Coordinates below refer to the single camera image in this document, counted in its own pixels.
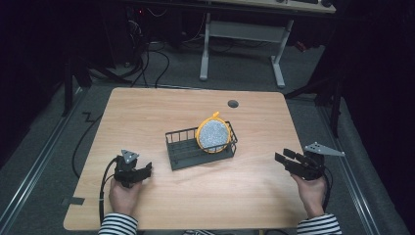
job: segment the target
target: table top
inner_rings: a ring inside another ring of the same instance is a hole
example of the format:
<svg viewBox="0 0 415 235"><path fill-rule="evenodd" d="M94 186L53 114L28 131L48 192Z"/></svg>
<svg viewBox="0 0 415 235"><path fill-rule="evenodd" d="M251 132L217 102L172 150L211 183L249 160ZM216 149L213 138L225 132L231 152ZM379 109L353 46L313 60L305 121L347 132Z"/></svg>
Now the table top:
<svg viewBox="0 0 415 235"><path fill-rule="evenodd" d="M306 11L315 13L336 13L336 8L332 5L324 7L321 0L317 4L303 3L298 1L287 0L283 3L278 3L276 0L210 0L211 2L226 3L226 4L242 4L256 7L277 8L286 10Z"/></svg>
<svg viewBox="0 0 415 235"><path fill-rule="evenodd" d="M239 103L228 106L229 100ZM170 131L197 127L213 113L229 120L238 138L233 158L172 170ZM301 153L284 96L278 92L116 88L113 90L64 221L67 230L97 230L105 168L121 149L153 163L134 217L138 229L296 227L306 218L296 182L275 162L284 148ZM111 212L105 188L105 213Z"/></svg>

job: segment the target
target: hand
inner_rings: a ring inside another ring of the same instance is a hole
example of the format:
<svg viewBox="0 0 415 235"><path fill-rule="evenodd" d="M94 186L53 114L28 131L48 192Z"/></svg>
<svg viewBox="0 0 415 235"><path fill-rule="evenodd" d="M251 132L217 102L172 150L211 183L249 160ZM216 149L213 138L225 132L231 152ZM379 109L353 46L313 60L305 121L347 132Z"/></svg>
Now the hand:
<svg viewBox="0 0 415 235"><path fill-rule="evenodd" d="M135 183L131 188L125 188L115 179L111 180L110 203L114 212L132 216L137 206L138 192L142 182Z"/></svg>
<svg viewBox="0 0 415 235"><path fill-rule="evenodd" d="M326 191L326 181L323 177L314 180L304 180L298 175L291 174L299 186L299 194L304 204L308 218L324 214L323 199Z"/></svg>

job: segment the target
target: striped sleeve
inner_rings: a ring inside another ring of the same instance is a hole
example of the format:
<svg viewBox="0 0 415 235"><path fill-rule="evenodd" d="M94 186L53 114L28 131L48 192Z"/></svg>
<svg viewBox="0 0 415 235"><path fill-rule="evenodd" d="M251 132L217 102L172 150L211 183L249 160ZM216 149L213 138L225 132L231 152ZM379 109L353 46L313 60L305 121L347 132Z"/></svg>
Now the striped sleeve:
<svg viewBox="0 0 415 235"><path fill-rule="evenodd" d="M125 214L108 213L101 224L98 234L136 235L138 221Z"/></svg>
<svg viewBox="0 0 415 235"><path fill-rule="evenodd" d="M299 235L343 234L337 218L333 214L324 214L313 219L303 220L297 226Z"/></svg>

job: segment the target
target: wire basket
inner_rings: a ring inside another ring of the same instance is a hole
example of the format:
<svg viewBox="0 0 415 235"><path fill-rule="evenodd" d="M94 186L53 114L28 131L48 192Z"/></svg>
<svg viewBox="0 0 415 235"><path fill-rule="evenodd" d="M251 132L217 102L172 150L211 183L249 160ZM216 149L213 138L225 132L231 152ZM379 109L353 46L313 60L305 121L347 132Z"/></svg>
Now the wire basket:
<svg viewBox="0 0 415 235"><path fill-rule="evenodd" d="M229 126L231 140L227 144L211 146L205 149L199 147L196 140L198 127L167 132L165 134L165 143L171 169L177 170L234 157L238 139L231 123L229 121L225 121L225 123ZM217 151L208 153L207 149L210 149L210 151L211 149L216 149Z"/></svg>

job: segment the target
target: person's right hand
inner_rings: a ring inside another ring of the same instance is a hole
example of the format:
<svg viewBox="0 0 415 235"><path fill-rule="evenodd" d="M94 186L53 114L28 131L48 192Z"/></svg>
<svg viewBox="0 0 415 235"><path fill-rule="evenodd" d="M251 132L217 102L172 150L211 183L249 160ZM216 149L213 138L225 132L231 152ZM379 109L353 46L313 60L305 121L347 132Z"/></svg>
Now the person's right hand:
<svg viewBox="0 0 415 235"><path fill-rule="evenodd" d="M308 218L324 214L323 199L326 191L326 181L323 177L314 180L304 180L298 175L291 174L299 186L299 194L304 204Z"/></svg>

